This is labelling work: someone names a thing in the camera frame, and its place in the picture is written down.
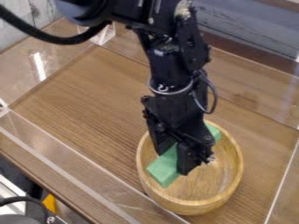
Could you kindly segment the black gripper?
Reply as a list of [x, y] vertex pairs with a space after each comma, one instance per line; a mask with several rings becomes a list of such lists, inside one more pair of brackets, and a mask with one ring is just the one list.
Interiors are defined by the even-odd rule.
[[177, 144], [177, 172], [187, 176], [213, 155], [216, 140], [204, 124], [208, 91], [192, 89], [180, 94], [141, 97], [144, 119], [157, 155]]

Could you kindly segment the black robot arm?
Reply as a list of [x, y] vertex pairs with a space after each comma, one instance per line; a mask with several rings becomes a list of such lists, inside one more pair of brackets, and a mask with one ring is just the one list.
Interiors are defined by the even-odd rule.
[[204, 66], [211, 46], [197, 26], [192, 0], [53, 0], [61, 15], [87, 30], [69, 37], [41, 31], [0, 4], [0, 19], [28, 36], [56, 44], [76, 45], [119, 22], [137, 36], [148, 58], [151, 94], [141, 97], [144, 119], [157, 154], [176, 147], [176, 171], [185, 175], [211, 161], [212, 137], [204, 116], [215, 89]]

